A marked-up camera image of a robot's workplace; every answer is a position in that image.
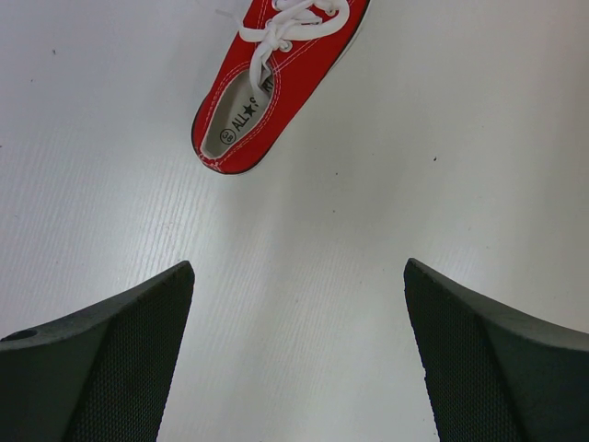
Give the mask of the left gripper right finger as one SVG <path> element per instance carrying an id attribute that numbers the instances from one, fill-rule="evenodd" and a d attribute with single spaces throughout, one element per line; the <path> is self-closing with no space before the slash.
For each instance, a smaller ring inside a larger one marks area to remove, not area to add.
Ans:
<path id="1" fill-rule="evenodd" d="M 588 336 L 410 259 L 405 299 L 442 441 L 585 441 Z"/>

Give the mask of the red canvas sneaker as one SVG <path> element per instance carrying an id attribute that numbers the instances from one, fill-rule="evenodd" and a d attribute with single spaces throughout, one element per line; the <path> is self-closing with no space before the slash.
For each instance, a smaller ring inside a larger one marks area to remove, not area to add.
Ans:
<path id="1" fill-rule="evenodd" d="M 251 2 L 191 127 L 203 165 L 224 175 L 257 166 L 351 46 L 369 7 Z"/>

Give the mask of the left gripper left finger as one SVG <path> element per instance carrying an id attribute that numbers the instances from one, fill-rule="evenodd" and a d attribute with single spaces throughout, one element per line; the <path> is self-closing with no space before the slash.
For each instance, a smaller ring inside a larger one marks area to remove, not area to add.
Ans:
<path id="1" fill-rule="evenodd" d="M 4 441 L 155 441 L 191 307 L 180 262 L 1 341 Z"/>

